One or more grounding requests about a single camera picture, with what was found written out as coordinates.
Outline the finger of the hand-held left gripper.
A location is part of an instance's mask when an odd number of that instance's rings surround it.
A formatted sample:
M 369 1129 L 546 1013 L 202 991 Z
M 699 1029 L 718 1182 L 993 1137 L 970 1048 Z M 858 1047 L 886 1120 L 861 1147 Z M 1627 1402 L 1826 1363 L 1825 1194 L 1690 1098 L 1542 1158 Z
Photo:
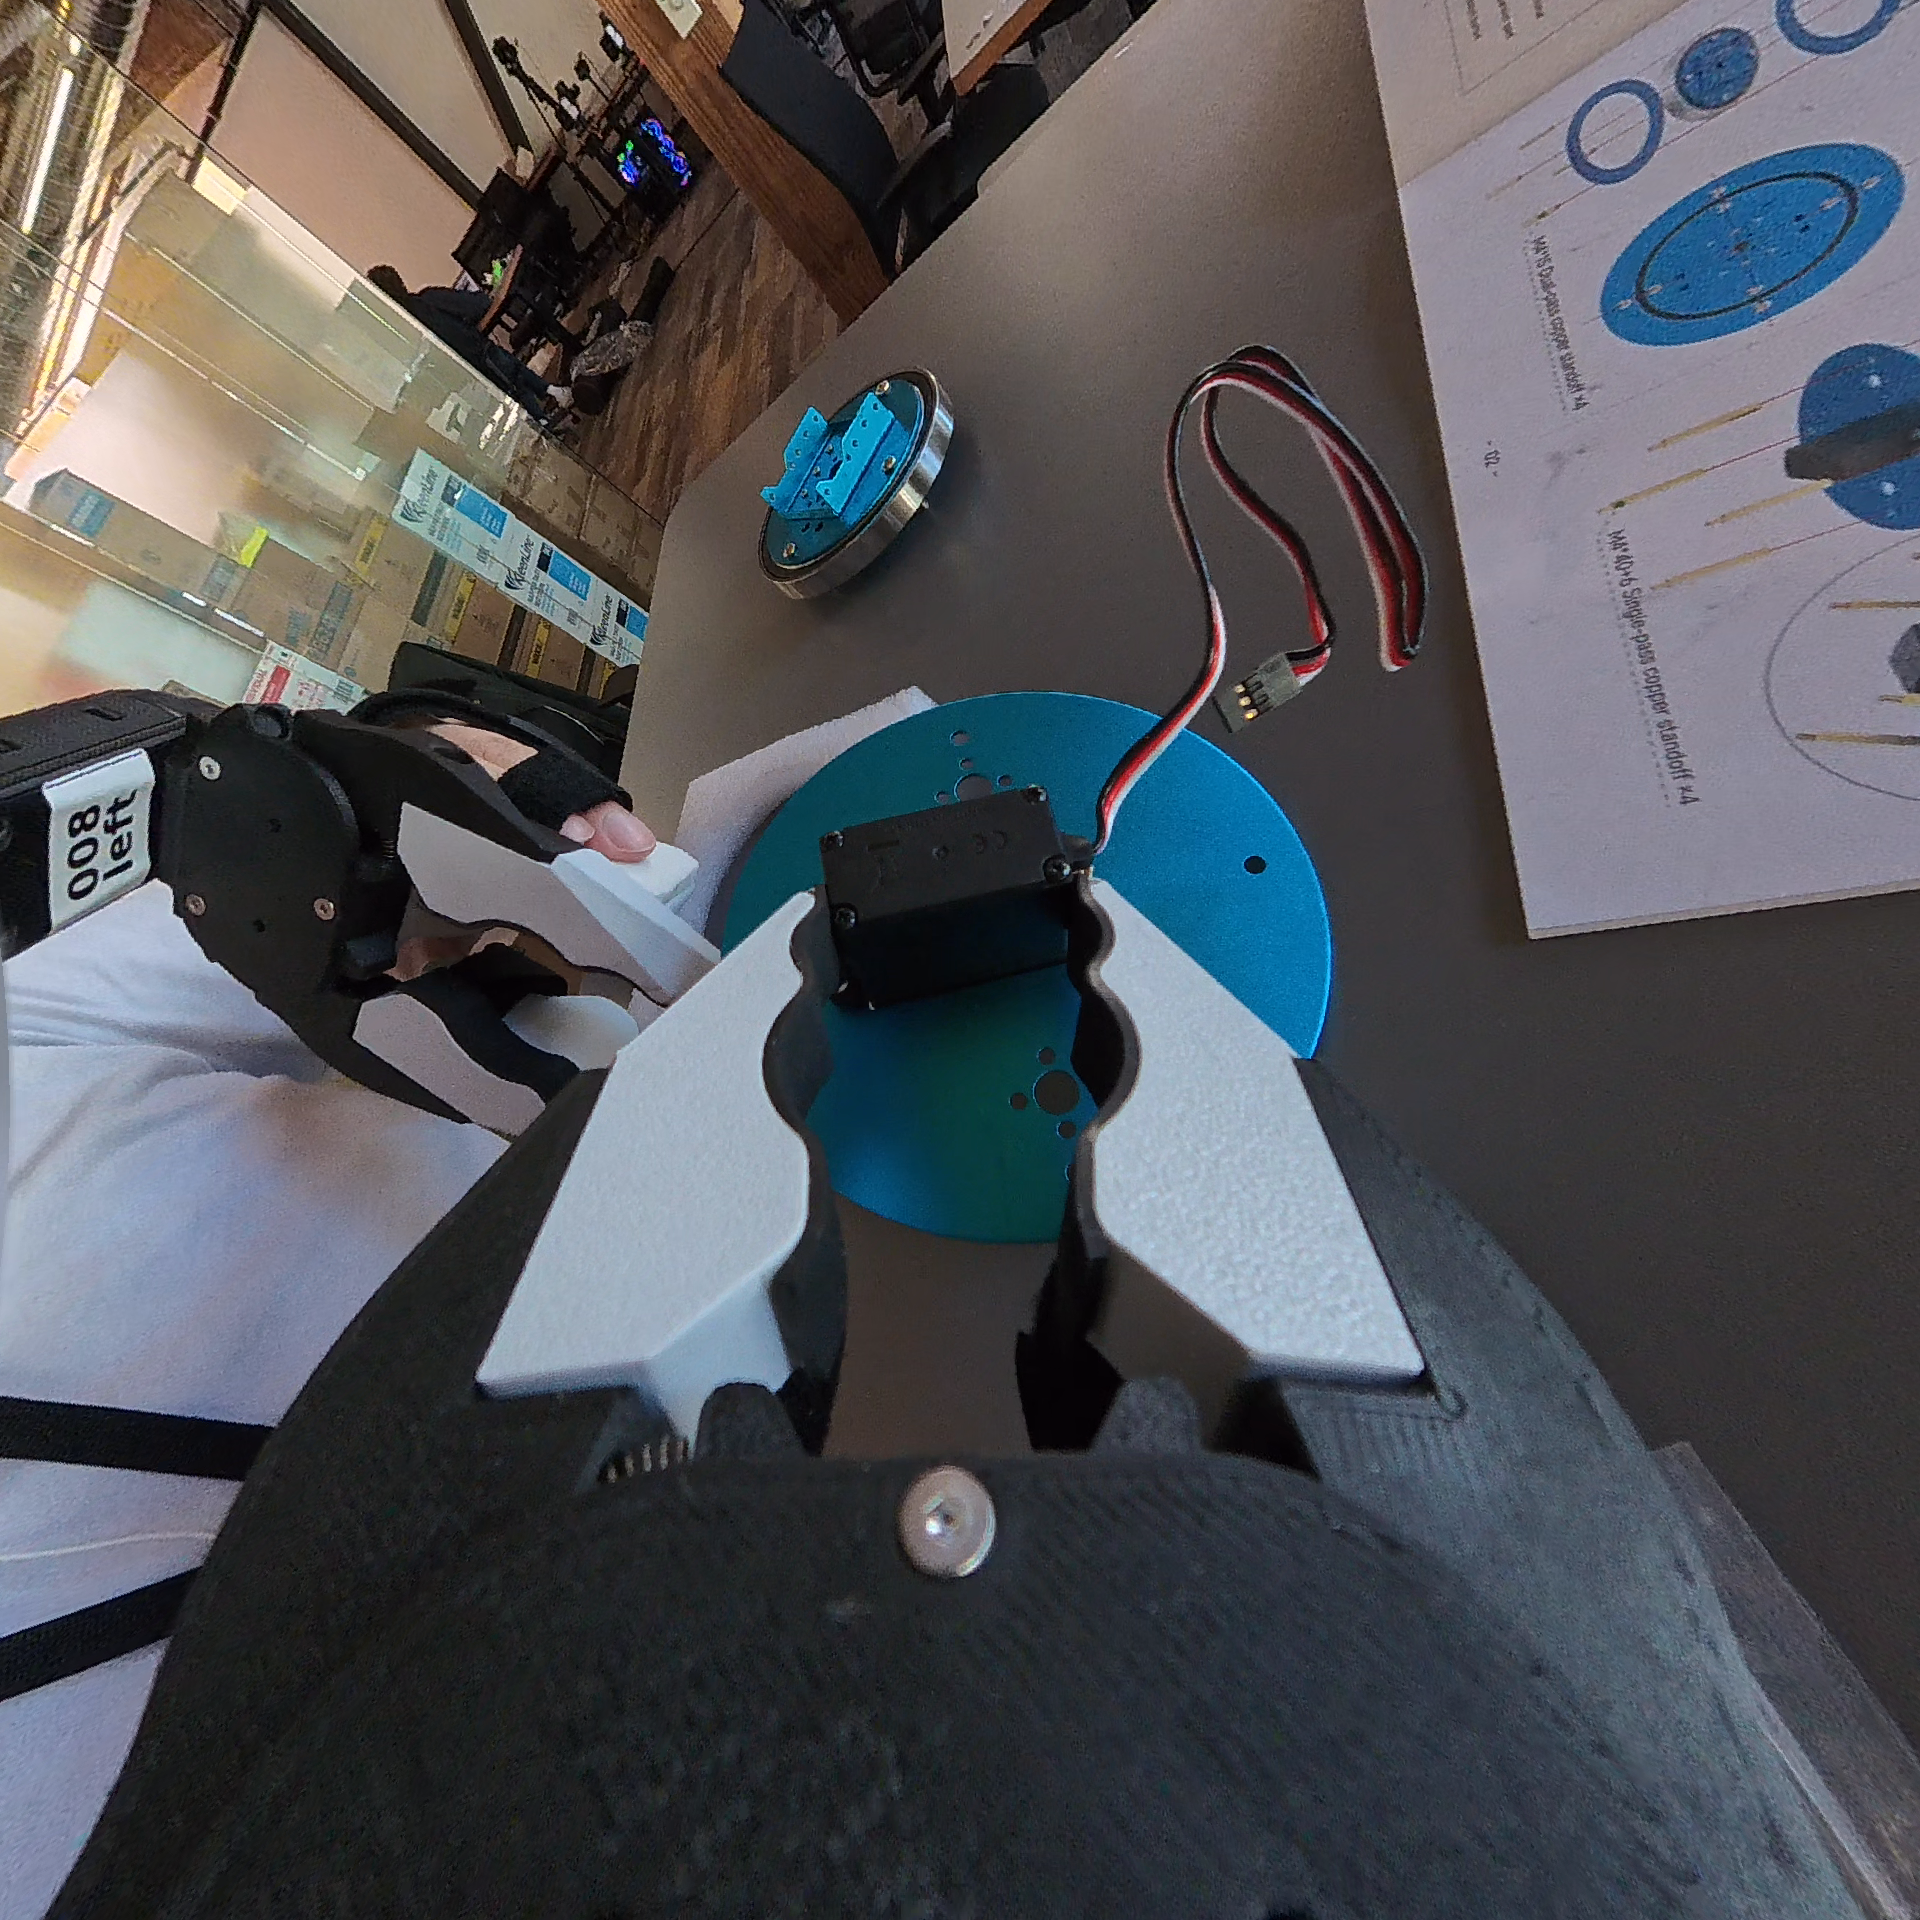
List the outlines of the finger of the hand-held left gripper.
M 365 1001 L 349 1074 L 426 1113 L 520 1135 L 666 1007 L 617 975 L 568 994 L 542 966 L 441 966 Z
M 531 933 L 568 963 L 619 975 L 658 1005 L 721 963 L 721 950 L 645 887 L 640 865 L 587 847 L 539 859 L 402 807 L 398 851 L 427 914 Z

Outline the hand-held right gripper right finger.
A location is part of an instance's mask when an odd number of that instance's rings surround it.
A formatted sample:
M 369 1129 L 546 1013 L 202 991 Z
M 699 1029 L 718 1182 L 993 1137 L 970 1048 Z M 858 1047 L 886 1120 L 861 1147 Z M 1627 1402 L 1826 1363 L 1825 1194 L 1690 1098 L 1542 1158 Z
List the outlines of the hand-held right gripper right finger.
M 1202 1440 L 1262 1381 L 1407 1387 L 1425 1358 L 1293 1047 L 1110 882 L 1064 896 L 1096 1114 L 1018 1338 L 1029 1440 L 1086 1449 L 1170 1377 Z

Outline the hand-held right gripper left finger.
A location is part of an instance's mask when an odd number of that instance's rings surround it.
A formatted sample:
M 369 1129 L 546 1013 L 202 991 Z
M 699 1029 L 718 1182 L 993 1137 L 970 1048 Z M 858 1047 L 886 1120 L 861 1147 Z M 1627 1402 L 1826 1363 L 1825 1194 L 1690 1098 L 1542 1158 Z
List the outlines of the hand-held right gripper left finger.
M 478 1366 L 486 1391 L 626 1384 L 694 1434 L 718 1384 L 755 1383 L 824 1447 L 848 1271 L 808 1117 L 840 978 L 831 906 L 795 893 L 615 1055 Z

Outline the white foam piece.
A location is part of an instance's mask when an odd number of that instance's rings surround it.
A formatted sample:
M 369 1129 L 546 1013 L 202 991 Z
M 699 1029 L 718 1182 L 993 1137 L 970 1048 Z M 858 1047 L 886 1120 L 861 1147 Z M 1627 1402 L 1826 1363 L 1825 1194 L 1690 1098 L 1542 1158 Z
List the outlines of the white foam piece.
M 931 705 L 936 702 L 923 687 L 902 687 L 877 703 L 785 735 L 694 779 L 673 842 L 699 862 L 699 872 L 679 899 L 679 911 L 697 929 L 710 929 L 725 880 L 779 807 L 858 741 Z

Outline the blue round metal plate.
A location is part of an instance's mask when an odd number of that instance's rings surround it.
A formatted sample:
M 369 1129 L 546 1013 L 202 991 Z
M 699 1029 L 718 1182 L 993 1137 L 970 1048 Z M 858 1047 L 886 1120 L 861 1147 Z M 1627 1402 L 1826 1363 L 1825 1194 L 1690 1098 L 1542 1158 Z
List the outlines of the blue round metal plate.
M 971 797 L 1047 787 L 1059 822 L 1094 829 L 1112 763 L 1144 710 L 1056 690 L 931 705 L 834 757 L 761 827 L 712 928 L 742 943 L 821 882 L 827 829 Z M 1302 1053 L 1329 1014 L 1329 904 L 1279 802 L 1232 757 L 1181 735 L 1127 800 L 1098 872 Z M 808 1123 L 846 1200 L 910 1229 L 1054 1241 L 1067 1166 L 1096 1104 L 1070 1069 L 1080 998 L 1056 969 L 882 1013 L 827 1014 L 832 1078 Z

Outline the black servo motor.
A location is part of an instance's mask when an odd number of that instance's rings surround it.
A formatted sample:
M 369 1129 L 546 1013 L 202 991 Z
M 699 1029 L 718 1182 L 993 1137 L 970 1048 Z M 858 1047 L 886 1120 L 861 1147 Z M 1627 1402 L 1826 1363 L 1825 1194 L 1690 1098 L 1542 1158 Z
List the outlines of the black servo motor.
M 886 1007 L 1062 966 L 1094 842 L 1032 784 L 827 831 L 821 855 L 834 995 Z

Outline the wooden desk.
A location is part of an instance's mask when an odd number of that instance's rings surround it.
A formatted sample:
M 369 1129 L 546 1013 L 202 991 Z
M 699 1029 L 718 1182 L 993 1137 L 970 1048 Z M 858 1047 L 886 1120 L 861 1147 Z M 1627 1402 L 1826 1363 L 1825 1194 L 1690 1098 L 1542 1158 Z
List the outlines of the wooden desk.
M 607 10 L 651 65 L 675 106 L 690 120 L 739 192 L 774 226 L 840 321 L 858 319 L 889 274 L 848 198 L 787 136 L 750 106 L 722 72 L 742 24 L 735 1 L 614 1 Z

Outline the person's left hand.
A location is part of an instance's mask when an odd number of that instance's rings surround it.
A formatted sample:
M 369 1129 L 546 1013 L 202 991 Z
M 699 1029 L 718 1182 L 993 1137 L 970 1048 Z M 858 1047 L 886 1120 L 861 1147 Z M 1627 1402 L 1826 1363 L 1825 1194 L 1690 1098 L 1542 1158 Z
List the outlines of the person's left hand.
M 440 735 L 464 751 L 502 784 L 527 821 L 573 845 L 614 862 L 642 862 L 657 849 L 657 837 L 632 810 L 625 791 L 568 743 L 518 737 L 450 715 L 402 718 L 398 729 Z

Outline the person's white clothing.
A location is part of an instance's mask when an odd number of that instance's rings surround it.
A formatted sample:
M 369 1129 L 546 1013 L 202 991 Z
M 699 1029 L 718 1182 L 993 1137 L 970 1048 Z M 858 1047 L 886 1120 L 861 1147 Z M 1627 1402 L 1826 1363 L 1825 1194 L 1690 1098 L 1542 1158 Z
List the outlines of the person's white clothing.
M 506 1151 L 333 1074 L 151 882 L 7 960 L 5 1397 L 274 1424 Z M 237 1488 L 2 1469 L 2 1630 L 198 1568 Z M 45 1915 L 160 1646 L 2 1709 L 2 1910 Z

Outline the silver round bearing turntable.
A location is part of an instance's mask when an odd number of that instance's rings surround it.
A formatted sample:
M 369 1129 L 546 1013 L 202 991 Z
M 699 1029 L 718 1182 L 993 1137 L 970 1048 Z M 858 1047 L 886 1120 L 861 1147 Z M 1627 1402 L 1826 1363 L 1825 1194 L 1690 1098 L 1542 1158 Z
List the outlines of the silver round bearing turntable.
M 827 417 L 837 416 L 843 406 L 858 405 L 862 392 L 886 395 L 902 417 L 909 417 L 909 408 L 918 406 L 919 432 L 873 510 L 851 525 L 826 525 L 818 520 L 808 525 L 793 522 L 771 513 L 767 503 L 757 551 L 759 571 L 790 595 L 818 595 L 853 579 L 865 566 L 873 565 L 926 504 L 928 491 L 945 466 L 954 434 L 954 410 L 946 391 L 934 371 L 903 367 L 886 375 L 846 399 Z

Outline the white assembly instruction manual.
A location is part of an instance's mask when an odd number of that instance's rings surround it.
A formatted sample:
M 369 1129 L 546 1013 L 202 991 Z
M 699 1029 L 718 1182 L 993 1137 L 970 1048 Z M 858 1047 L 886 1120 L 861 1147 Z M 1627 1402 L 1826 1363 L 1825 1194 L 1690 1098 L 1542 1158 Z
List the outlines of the white assembly instruction manual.
M 1527 933 L 1914 889 L 1919 7 L 1365 13 Z

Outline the black office chair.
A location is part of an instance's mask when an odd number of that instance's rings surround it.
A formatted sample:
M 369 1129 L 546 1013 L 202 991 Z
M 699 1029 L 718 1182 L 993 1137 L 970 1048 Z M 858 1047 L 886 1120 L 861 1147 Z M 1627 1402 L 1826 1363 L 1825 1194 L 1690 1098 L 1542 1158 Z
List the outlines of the black office chair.
M 853 61 L 843 78 L 761 1 L 742 7 L 722 72 L 735 90 L 853 205 L 881 264 L 899 274 L 977 198 L 985 170 L 1046 114 L 1034 64 L 994 64 L 970 93 L 945 81 L 938 3 L 826 3 Z M 877 114 L 882 96 L 918 98 L 928 118 L 906 157 Z

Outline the blue metal bracket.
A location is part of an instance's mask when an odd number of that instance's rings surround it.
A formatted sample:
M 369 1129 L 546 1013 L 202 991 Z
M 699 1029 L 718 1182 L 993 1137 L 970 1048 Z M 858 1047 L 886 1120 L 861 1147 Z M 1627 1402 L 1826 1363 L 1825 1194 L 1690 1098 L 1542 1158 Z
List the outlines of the blue metal bracket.
M 771 513 L 793 522 L 851 525 L 873 510 L 919 432 L 877 391 L 827 417 L 808 408 L 785 449 L 785 472 L 761 495 Z

